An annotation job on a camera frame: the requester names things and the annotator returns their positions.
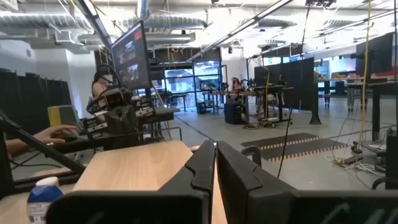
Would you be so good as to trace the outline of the black table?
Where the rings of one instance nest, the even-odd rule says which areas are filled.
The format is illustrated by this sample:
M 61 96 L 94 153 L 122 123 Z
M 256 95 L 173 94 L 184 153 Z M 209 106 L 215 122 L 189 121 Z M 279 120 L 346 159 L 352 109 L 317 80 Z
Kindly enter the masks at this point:
M 319 125 L 321 124 L 318 114 L 318 83 L 326 83 L 325 88 L 330 89 L 330 82 L 342 82 L 348 81 L 348 88 L 371 88 L 373 90 L 373 111 L 372 111 L 372 141 L 376 142 L 380 140 L 380 96 L 381 87 L 383 85 L 392 85 L 393 82 L 388 80 L 386 77 L 373 77 L 370 81 L 366 81 L 364 77 L 356 78 L 336 78 L 329 80 L 315 80 L 313 83 L 313 108 L 312 117 L 309 124 Z

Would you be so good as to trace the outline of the black floor mat orange stripes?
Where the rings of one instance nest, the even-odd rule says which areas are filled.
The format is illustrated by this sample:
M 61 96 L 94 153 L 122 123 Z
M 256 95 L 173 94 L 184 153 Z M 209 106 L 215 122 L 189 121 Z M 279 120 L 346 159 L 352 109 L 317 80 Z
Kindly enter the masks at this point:
M 293 159 L 316 153 L 346 148 L 347 143 L 324 139 L 309 133 L 298 133 L 287 136 L 285 154 L 282 155 L 285 136 L 243 142 L 243 147 L 256 146 L 260 149 L 261 157 L 269 162 L 277 162 L 282 158 Z

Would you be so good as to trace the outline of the black partition panel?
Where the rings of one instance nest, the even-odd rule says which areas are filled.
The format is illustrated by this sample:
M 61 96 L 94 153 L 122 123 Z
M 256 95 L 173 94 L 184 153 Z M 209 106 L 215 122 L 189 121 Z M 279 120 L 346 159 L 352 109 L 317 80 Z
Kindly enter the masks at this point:
M 0 70 L 0 110 L 30 134 L 50 126 L 47 108 L 71 104 L 65 81 Z
M 293 105 L 295 110 L 311 111 L 314 107 L 314 58 L 306 58 L 289 63 L 268 65 L 254 68 L 256 86 L 265 86 L 267 76 L 269 83 L 276 84 L 283 81 L 292 90 L 284 92 L 286 108 Z

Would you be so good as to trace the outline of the black stand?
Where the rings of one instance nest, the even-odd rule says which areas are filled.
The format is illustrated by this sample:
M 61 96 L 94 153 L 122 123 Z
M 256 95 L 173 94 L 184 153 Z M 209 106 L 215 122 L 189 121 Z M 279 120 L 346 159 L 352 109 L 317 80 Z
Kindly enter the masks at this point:
M 398 132 L 392 130 L 386 140 L 386 189 L 398 190 Z

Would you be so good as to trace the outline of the background work table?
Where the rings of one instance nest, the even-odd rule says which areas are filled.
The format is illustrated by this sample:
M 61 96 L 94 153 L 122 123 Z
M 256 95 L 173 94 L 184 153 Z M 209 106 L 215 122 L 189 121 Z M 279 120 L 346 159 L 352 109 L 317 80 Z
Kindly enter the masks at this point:
M 227 99 L 242 97 L 243 102 L 239 103 L 245 111 L 246 124 L 249 124 L 250 116 L 255 116 L 260 126 L 272 126 L 274 127 L 277 123 L 288 123 L 293 124 L 291 118 L 284 118 L 285 114 L 282 111 L 282 94 L 285 90 L 293 90 L 293 87 L 284 88 L 282 85 L 273 85 L 266 87 L 255 87 L 253 91 L 212 91 L 208 92 L 210 96 L 226 96 Z M 258 97 L 261 100 L 261 107 L 259 112 L 254 114 L 249 113 L 249 102 L 250 96 Z M 278 103 L 278 117 L 269 116 L 269 105 L 274 106 Z

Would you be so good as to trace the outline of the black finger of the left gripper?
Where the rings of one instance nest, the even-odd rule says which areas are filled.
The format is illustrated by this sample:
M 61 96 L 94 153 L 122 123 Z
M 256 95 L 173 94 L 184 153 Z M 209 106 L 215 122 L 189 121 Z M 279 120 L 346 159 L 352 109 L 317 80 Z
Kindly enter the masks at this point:
M 121 134 L 121 116 L 122 108 L 117 107 L 113 110 L 109 110 L 105 115 L 105 121 L 108 125 L 108 133 L 112 136 Z
M 133 106 L 123 106 L 121 108 L 122 116 L 121 122 L 123 125 L 123 134 L 126 136 L 123 138 L 123 147 L 131 147 L 139 144 L 139 128 L 138 119 Z

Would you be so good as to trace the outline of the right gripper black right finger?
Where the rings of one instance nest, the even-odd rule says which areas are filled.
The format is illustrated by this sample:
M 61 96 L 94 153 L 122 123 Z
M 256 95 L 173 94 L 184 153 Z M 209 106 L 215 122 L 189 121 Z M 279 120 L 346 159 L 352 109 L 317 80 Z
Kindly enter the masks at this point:
M 298 190 L 224 141 L 217 150 L 228 224 L 398 224 L 397 190 Z

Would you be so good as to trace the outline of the black desk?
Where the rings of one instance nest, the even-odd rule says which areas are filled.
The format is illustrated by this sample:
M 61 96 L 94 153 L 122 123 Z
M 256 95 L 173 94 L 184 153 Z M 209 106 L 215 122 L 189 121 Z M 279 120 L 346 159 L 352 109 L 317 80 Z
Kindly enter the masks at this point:
M 103 136 L 94 139 L 76 138 L 75 140 L 66 142 L 65 144 L 53 145 L 52 148 L 56 149 L 62 154 L 67 154 L 99 147 L 102 147 L 105 151 L 109 151 L 119 148 L 152 144 L 153 142 L 160 141 L 162 139 L 162 131 L 170 130 L 170 128 L 161 129 L 159 124 L 159 129 L 157 131 L 152 130 L 151 132 L 153 137 L 144 138 L 144 134 L 148 133 L 149 130 L 145 131 L 143 125 L 173 120 L 174 113 L 179 111 L 180 110 L 178 108 L 156 107 L 156 115 L 137 118 L 138 131 L 133 131 L 127 134 L 104 134 Z

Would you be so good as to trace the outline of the black curved bracket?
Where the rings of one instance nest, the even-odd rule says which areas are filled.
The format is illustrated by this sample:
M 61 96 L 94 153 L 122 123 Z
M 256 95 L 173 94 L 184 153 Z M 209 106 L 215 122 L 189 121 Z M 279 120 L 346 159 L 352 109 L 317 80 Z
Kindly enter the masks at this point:
M 245 147 L 241 153 L 243 155 L 251 156 L 251 160 L 256 163 L 259 167 L 262 166 L 262 159 L 261 159 L 261 150 L 257 146 L 248 146 Z

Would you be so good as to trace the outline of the person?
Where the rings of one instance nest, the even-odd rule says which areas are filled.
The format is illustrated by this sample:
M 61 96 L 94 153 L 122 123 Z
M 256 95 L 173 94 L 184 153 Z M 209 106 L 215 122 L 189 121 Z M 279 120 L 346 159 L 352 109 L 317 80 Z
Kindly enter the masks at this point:
M 108 89 L 113 84 L 113 76 L 109 71 L 100 71 L 94 74 L 94 79 L 91 85 L 91 98 L 93 100 Z
M 243 81 L 242 81 L 242 80 L 239 80 L 239 79 L 236 78 L 236 77 L 233 77 L 233 78 L 232 78 L 232 84 L 233 84 L 232 90 L 233 90 L 235 93 L 240 93 L 240 92 L 242 92 L 242 91 L 245 90 Z

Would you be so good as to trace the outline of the person's hand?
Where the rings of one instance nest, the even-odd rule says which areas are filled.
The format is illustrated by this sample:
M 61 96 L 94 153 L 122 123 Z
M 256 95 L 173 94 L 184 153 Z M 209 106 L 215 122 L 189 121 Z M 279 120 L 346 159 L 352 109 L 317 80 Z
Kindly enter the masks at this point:
M 64 139 L 58 138 L 61 134 L 76 134 L 76 127 L 71 125 L 59 125 L 52 126 L 42 130 L 39 133 L 34 134 L 34 137 L 44 144 L 54 143 L 54 144 L 65 144 L 66 141 Z

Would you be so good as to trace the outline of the black computer monitor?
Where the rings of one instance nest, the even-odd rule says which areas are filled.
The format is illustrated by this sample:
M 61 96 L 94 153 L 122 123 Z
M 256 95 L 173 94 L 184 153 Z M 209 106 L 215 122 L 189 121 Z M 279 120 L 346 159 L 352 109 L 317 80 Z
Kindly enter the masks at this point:
M 139 21 L 111 45 L 113 67 L 120 84 L 130 90 L 150 87 L 150 65 L 144 22 Z

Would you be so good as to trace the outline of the yellow and grey box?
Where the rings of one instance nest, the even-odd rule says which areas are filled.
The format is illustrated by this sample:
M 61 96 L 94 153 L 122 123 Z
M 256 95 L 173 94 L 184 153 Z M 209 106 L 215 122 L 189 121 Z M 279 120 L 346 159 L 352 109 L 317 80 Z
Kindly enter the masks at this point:
M 78 113 L 72 105 L 51 106 L 47 108 L 50 126 L 70 125 L 76 127 L 78 132 L 84 131 Z

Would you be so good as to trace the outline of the black computer tower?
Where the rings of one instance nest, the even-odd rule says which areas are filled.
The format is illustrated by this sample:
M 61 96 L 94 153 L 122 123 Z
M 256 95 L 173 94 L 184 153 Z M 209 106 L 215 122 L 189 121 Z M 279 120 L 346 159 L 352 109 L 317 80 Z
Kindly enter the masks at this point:
M 225 104 L 224 120 L 229 124 L 243 124 L 242 106 L 238 103 Z

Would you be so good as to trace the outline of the black table rig frame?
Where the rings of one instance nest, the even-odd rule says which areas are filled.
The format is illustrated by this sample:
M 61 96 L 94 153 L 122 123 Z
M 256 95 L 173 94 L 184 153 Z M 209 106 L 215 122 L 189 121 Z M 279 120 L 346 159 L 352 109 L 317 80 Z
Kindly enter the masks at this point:
M 0 200 L 9 195 L 29 192 L 35 187 L 35 183 L 37 181 L 50 177 L 50 175 L 47 174 L 28 179 L 14 180 L 9 156 L 6 151 L 6 140 L 4 137 L 6 133 L 13 134 L 15 137 L 24 141 L 28 146 L 32 146 L 47 157 L 68 168 L 69 170 L 66 172 L 55 174 L 55 176 L 60 179 L 61 184 L 72 184 L 76 182 L 85 171 L 85 166 L 77 164 L 54 148 L 40 142 L 28 132 L 24 131 L 16 123 L 11 121 L 6 114 L 0 110 Z

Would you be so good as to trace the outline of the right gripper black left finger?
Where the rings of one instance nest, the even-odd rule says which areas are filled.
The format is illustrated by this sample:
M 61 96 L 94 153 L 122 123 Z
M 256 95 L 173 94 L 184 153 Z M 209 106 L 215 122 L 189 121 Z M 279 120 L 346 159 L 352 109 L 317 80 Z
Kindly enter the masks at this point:
M 46 224 L 211 224 L 216 149 L 206 140 L 156 191 L 76 191 L 54 201 Z

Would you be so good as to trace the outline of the person's forearm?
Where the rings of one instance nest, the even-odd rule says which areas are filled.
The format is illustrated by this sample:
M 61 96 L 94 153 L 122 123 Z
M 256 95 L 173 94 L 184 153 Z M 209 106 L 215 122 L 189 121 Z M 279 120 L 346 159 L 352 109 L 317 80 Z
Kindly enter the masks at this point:
M 31 150 L 31 147 L 20 139 L 6 140 L 7 153 L 11 156 L 19 155 Z

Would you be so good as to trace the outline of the black computer mouse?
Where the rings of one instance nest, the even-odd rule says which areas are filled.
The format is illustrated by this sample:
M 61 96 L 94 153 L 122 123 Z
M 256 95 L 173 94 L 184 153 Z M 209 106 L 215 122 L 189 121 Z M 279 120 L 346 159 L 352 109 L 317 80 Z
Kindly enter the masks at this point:
M 65 142 L 71 142 L 71 141 L 77 140 L 78 136 L 75 134 L 62 133 L 62 134 L 54 136 L 54 138 L 63 139 Z

